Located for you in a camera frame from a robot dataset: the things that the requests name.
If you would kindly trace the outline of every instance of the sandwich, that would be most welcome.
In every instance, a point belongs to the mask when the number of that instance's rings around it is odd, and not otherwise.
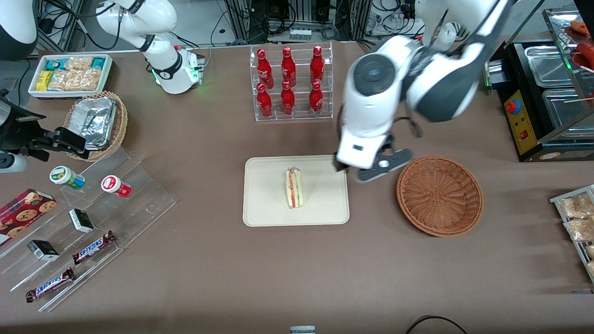
[[[287,199],[289,200],[289,208],[303,206],[303,192],[301,190],[301,170],[296,167],[291,167],[286,171],[286,188]]]

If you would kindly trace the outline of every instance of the brown tablecloth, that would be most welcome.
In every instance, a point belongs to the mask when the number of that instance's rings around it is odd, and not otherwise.
[[[333,43],[335,109],[342,78],[363,54]],[[50,313],[0,292],[0,333],[404,333],[424,314],[469,333],[592,332],[594,296],[571,295],[588,278],[548,199],[594,183],[592,162],[518,163],[496,95],[478,94],[454,121],[422,123],[396,145],[464,164],[485,196],[468,234],[434,238],[415,229],[395,199],[398,172],[368,184],[349,175],[350,220],[339,226],[249,228],[242,221],[244,164],[251,157],[326,155],[330,122],[257,124],[249,47],[213,51],[204,84],[163,92],[140,53],[113,53],[108,85],[128,108],[124,141],[179,202],[130,248]],[[68,100],[32,98],[29,109],[59,126]],[[22,174],[0,175],[0,203],[26,188],[53,193],[49,171],[87,163],[52,153]],[[427,333],[456,333],[431,320]]]

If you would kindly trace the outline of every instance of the red cap bottle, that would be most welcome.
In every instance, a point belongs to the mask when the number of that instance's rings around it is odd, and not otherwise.
[[[280,64],[280,68],[283,71],[283,80],[287,80],[291,87],[295,87],[297,84],[297,73],[295,68],[295,61],[291,56],[291,48],[283,48],[283,62]]]
[[[270,62],[266,59],[266,52],[259,49],[256,54],[258,56],[258,76],[260,82],[264,83],[267,89],[272,89],[274,87],[274,79],[272,79]]]
[[[309,63],[309,71],[311,84],[314,84],[316,80],[324,80],[324,59],[322,58],[322,47],[319,45],[314,46],[314,56],[311,58]]]
[[[260,109],[260,113],[262,114],[263,118],[271,118],[272,100],[270,99],[270,95],[266,91],[266,87],[263,83],[258,83],[256,88],[258,89],[258,95],[256,96],[256,99],[258,100],[258,107]]]
[[[322,85],[319,80],[315,80],[312,86],[313,89],[309,93],[309,114],[319,117],[322,114],[322,100],[324,99],[324,94],[320,90]]]
[[[280,94],[280,99],[283,101],[283,112],[287,116],[295,114],[295,93],[291,89],[291,84],[288,80],[283,81],[283,91]]]

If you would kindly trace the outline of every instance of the white tray of snacks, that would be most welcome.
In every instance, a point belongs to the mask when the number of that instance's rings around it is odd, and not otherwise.
[[[102,92],[112,63],[112,58],[104,53],[43,56],[29,85],[29,94],[38,99],[75,99]]]

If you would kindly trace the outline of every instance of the clear acrylic bottle rack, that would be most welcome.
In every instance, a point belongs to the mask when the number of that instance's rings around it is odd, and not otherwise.
[[[313,117],[309,114],[309,93],[311,92],[309,63],[314,55],[314,46],[320,45],[322,47],[322,58],[324,59],[324,80],[322,80],[321,91],[324,95],[322,102],[323,109],[319,117]],[[286,45],[261,45],[251,47],[249,54],[249,69],[252,79],[252,94],[254,95],[254,113],[256,121],[291,121],[303,119],[327,119],[334,115],[333,110],[333,70],[332,70],[332,44],[331,43],[296,43],[291,44],[291,54],[295,60],[297,85],[293,87],[295,92],[295,114],[287,116],[282,110],[282,101],[280,100],[280,93],[283,90],[282,82],[283,76],[280,69],[280,64],[283,61],[283,47]],[[258,108],[258,100],[256,96],[258,91],[256,85],[260,82],[258,77],[258,57],[256,51],[263,49],[266,51],[266,58],[272,66],[272,78],[274,79],[274,87],[268,90],[268,94],[272,98],[272,117],[263,118]]]
[[[163,187],[151,179],[140,161],[122,148],[102,157],[80,174],[86,179],[83,188],[62,187],[54,195],[58,203],[54,209],[0,248],[2,288],[22,295],[23,303],[27,291],[72,267],[76,280],[62,284],[31,303],[31,307],[40,312],[51,311],[175,204]],[[120,177],[132,187],[132,193],[120,198],[103,191],[100,182],[107,175]],[[93,232],[74,229],[68,214],[73,208],[87,212],[94,225]],[[72,256],[110,230],[116,241],[74,266]],[[31,240],[49,241],[59,253],[58,259],[38,260],[27,247]]]

